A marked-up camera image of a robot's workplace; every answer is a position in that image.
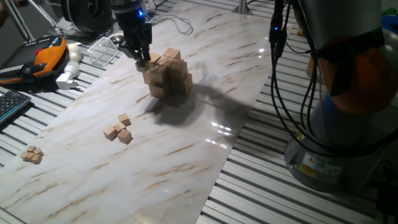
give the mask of wooden block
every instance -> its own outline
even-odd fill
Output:
[[[33,162],[34,164],[40,164],[42,162],[42,157],[40,155],[34,155],[30,159],[30,161]]]
[[[126,128],[126,126],[122,123],[122,122],[119,122],[117,125],[115,125],[115,126],[113,126],[115,129],[116,129],[116,131],[119,133],[122,129],[126,129],[127,130],[127,128]]]
[[[308,66],[307,66],[307,71],[306,71],[306,73],[307,73],[307,75],[309,75],[310,77],[312,77],[312,72],[313,72],[313,59],[310,58],[310,61],[308,62]],[[320,76],[319,76],[319,72],[318,72],[318,74],[317,74],[317,80],[318,80],[318,81],[321,81],[321,78],[320,78]]]
[[[26,154],[25,158],[26,158],[26,160],[31,161],[31,159],[32,159],[32,157],[33,157],[34,155],[35,155],[35,154],[34,154],[33,152],[28,152],[28,153]]]
[[[40,148],[37,148],[33,151],[35,155],[44,156],[43,151]]]
[[[138,72],[146,73],[147,69],[145,67],[139,66],[138,62],[136,62],[136,68]]]
[[[168,48],[164,52],[163,56],[181,60],[181,52],[180,52],[180,50],[176,50],[176,49]]]
[[[183,60],[175,59],[169,66],[172,80],[184,80],[188,73],[188,65]]]
[[[35,150],[36,149],[36,146],[29,146],[27,149],[26,149],[26,151],[27,152],[33,152],[33,150]]]
[[[150,68],[147,73],[150,81],[154,83],[164,84],[170,80],[169,70],[163,65],[156,65],[156,67]]]
[[[113,139],[115,139],[118,135],[118,132],[112,126],[107,127],[103,132],[105,134],[105,137],[111,141],[113,141]]]
[[[144,78],[144,83],[145,83],[146,85],[149,85],[150,82],[151,82],[151,80],[150,80],[150,73],[144,72],[144,73],[142,73],[142,77]]]
[[[310,58],[310,61],[308,62],[307,66],[307,75],[312,76],[312,72],[313,72],[313,59]]]
[[[303,37],[303,36],[304,36],[303,30],[299,29],[299,30],[297,31],[297,35]]]
[[[125,126],[129,126],[131,124],[129,117],[126,113],[118,116],[120,122],[122,122]]]
[[[118,134],[119,141],[123,142],[124,144],[129,144],[132,140],[131,133],[128,130],[122,129],[121,132]]]
[[[159,61],[159,59],[160,59],[160,55],[158,55],[158,54],[149,52],[149,55],[150,55],[150,61],[148,61],[148,62],[145,64],[145,68],[146,68],[147,70],[150,69],[150,68],[155,67],[155,66],[156,66],[156,63],[157,63],[157,62]]]
[[[192,74],[188,73],[184,81],[172,80],[172,92],[176,95],[188,95],[192,89]]]
[[[24,161],[27,161],[27,159],[26,159],[27,154],[28,154],[28,152],[22,152],[22,153],[21,153],[21,158],[22,158]]]
[[[163,65],[166,67],[169,67],[174,61],[174,58],[169,58],[169,57],[161,57],[159,61],[157,61],[156,65]]]
[[[149,91],[152,97],[164,100],[170,95],[170,83],[162,85],[152,82],[149,84]]]

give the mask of white ball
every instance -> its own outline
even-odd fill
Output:
[[[80,61],[80,54],[71,53],[71,54],[69,54],[69,59],[72,62],[79,62]]]
[[[69,44],[68,49],[69,49],[69,53],[80,54],[80,48],[76,44]]]

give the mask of white marble surface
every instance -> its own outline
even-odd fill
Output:
[[[269,20],[180,2],[192,35],[156,25],[151,50],[182,51],[188,98],[158,101],[121,57],[31,143],[40,165],[0,170],[0,207],[27,223],[195,223],[269,74]],[[127,146],[102,130],[131,118]]]

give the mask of yellow label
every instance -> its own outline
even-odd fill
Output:
[[[296,139],[299,140],[300,137],[301,137],[301,133],[297,135]],[[295,146],[298,146],[298,144],[299,144],[299,143],[298,143],[297,141],[294,142],[294,145],[295,145]]]
[[[309,167],[309,166],[307,166],[305,164],[301,164],[300,170],[303,171],[305,174],[311,176],[311,177],[315,173],[315,169],[312,169],[311,167]]]

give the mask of black keyboard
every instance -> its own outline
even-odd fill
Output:
[[[17,113],[29,102],[30,97],[12,90],[0,96],[0,124]]]

